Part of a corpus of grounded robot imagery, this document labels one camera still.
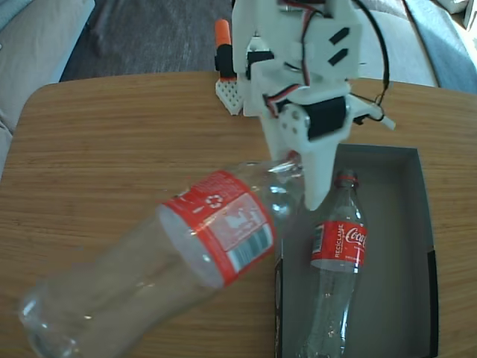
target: robotic arm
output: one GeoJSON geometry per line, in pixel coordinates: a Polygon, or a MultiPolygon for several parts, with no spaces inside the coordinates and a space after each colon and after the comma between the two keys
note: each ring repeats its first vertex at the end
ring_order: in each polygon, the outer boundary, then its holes
{"type": "Polygon", "coordinates": [[[351,0],[237,0],[232,24],[236,79],[222,78],[218,97],[232,114],[259,116],[272,159],[301,155],[305,204],[316,210],[353,122],[369,117],[394,129],[380,106],[386,85],[375,102],[351,94],[361,44],[356,10],[351,0]]]}

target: plastic bottle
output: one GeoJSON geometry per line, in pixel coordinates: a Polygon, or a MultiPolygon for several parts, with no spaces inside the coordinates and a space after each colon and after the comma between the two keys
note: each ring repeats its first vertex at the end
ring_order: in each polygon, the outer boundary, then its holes
{"type": "Polygon", "coordinates": [[[358,177],[338,173],[335,189],[320,208],[312,253],[316,285],[312,328],[299,358],[341,358],[347,319],[366,248],[367,224],[356,196],[358,177]]]}
{"type": "Polygon", "coordinates": [[[44,358],[119,357],[272,252],[303,196],[298,163],[244,163],[158,206],[95,262],[40,282],[19,317],[44,358]]]}

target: gray box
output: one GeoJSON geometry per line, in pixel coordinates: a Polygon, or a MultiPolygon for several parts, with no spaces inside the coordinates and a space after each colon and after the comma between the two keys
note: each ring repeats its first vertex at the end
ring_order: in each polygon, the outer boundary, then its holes
{"type": "MultiPolygon", "coordinates": [[[[347,357],[436,357],[437,270],[418,151],[340,145],[335,170],[342,168],[358,173],[369,228],[348,321],[347,357]]],[[[295,232],[278,250],[276,357],[295,357],[311,324],[310,215],[300,214],[295,232]]]]}

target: bottle neck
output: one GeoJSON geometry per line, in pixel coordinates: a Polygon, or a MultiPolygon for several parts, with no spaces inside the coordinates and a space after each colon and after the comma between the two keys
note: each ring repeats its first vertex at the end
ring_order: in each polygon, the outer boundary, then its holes
{"type": "Polygon", "coordinates": [[[271,167],[268,172],[275,174],[280,183],[286,184],[296,182],[303,186],[303,188],[305,186],[303,165],[299,156],[277,163],[275,166],[271,167]]]}

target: wood grain surface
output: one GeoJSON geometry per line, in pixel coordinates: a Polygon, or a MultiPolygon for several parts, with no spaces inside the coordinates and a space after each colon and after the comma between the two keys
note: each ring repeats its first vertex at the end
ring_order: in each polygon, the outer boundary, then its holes
{"type": "MultiPolygon", "coordinates": [[[[33,357],[16,317],[36,280],[91,260],[157,201],[214,169],[268,159],[257,119],[230,117],[212,73],[99,78],[44,87],[26,104],[0,184],[0,357],[33,357]]],[[[355,92],[375,96],[378,81],[355,92]]],[[[440,356],[477,357],[477,97],[395,84],[395,132],[350,142],[418,147],[435,230],[440,356]]],[[[153,329],[131,353],[273,357],[274,259],[211,302],[153,329]]]]}

